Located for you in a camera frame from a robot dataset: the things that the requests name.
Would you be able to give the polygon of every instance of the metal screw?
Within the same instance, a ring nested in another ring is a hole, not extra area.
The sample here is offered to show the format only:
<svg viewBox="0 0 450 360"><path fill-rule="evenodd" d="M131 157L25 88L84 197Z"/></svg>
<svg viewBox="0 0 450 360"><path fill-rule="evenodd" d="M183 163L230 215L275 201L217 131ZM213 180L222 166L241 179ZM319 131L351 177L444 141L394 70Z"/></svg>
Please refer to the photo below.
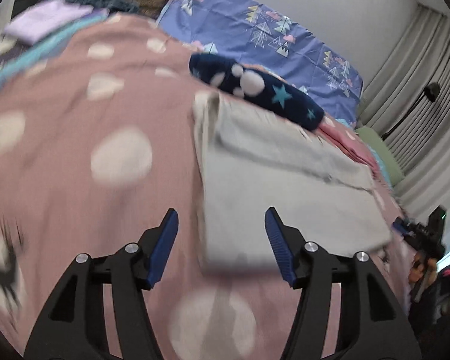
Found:
<svg viewBox="0 0 450 360"><path fill-rule="evenodd" d="M305 250L313 253L318 250L318 245L315 242L307 242L305 244Z"/></svg>
<svg viewBox="0 0 450 360"><path fill-rule="evenodd" d="M356 258L358 259L358 261L361 261L362 263L364 263L365 261L368 261L368 259L370 258L368 256L368 254L366 254L364 251L359 251L356 254Z"/></svg>
<svg viewBox="0 0 450 360"><path fill-rule="evenodd" d="M138 245L135 244L135 243L128 244L128 245L126 245L126 247L125 247L125 251L126 251L127 253L135 253L135 252L138 251L138 249L139 249L139 247L138 247Z"/></svg>
<svg viewBox="0 0 450 360"><path fill-rule="evenodd" d="M75 261L79 264L84 263L88 260L88 255L86 253L80 253L77 257L75 257Z"/></svg>

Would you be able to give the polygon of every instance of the green pillow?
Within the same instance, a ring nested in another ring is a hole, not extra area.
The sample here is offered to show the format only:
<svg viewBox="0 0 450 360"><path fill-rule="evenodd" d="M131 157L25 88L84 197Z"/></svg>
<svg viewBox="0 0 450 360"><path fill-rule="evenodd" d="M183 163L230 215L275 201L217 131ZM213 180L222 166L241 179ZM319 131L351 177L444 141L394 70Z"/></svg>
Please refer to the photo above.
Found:
<svg viewBox="0 0 450 360"><path fill-rule="evenodd" d="M385 167L390 175L390 182L392 185L398 184L405 178L402 168L399 164L397 164L394 156L385 145L385 142L381 140L375 130L367 126L363 126L357 128L355 132L363 142L370 145L370 147L378 153L382 161L385 163Z"/></svg>

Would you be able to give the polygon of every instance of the gray curtain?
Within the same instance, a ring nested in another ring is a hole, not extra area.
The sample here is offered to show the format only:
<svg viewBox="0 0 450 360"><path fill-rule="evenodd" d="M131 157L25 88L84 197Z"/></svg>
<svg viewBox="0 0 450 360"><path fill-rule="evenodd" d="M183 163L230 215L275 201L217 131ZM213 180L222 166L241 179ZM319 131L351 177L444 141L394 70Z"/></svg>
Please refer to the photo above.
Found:
<svg viewBox="0 0 450 360"><path fill-rule="evenodd" d="M365 89L359 116L381 135L433 81L442 88L438 99L431 103L424 98L385 143L406 174L395 187L404 207L426 223L442 204L449 210L450 229L449 18L419 5L399 44Z"/></svg>

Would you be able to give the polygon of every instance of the folded white cloth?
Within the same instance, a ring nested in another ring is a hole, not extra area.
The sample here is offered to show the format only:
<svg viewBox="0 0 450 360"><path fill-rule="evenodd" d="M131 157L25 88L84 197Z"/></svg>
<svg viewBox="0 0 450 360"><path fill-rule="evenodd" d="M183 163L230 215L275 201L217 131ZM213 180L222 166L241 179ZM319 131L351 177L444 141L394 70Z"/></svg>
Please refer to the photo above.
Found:
<svg viewBox="0 0 450 360"><path fill-rule="evenodd" d="M352 256L390 240L367 166L246 103L198 96L194 114L207 269L276 269L264 227L270 206L333 254Z"/></svg>
<svg viewBox="0 0 450 360"><path fill-rule="evenodd" d="M28 8L14 18L4 32L33 45L65 24L94 10L91 5L68 4L65 0L47 0Z"/></svg>

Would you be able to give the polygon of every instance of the polka dot bedsheet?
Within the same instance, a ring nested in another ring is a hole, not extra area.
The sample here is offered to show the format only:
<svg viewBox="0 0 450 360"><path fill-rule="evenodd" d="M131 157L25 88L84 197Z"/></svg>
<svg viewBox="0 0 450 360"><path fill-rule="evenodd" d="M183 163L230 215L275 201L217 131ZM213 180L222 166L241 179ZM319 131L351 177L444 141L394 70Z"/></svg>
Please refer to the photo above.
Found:
<svg viewBox="0 0 450 360"><path fill-rule="evenodd" d="M0 329L20 353L77 254L112 254L173 207L179 232L162 281L145 293L164 358L281 356L300 292L276 273L204 275L198 264L192 104L214 89L190 75L195 50L145 18L115 14L0 92ZM376 186L390 224L398 206ZM373 258L404 304L411 252L397 235L387 251L387 264ZM332 292L324 355L334 352L340 314L339 287ZM108 286L104 294L119 356Z"/></svg>

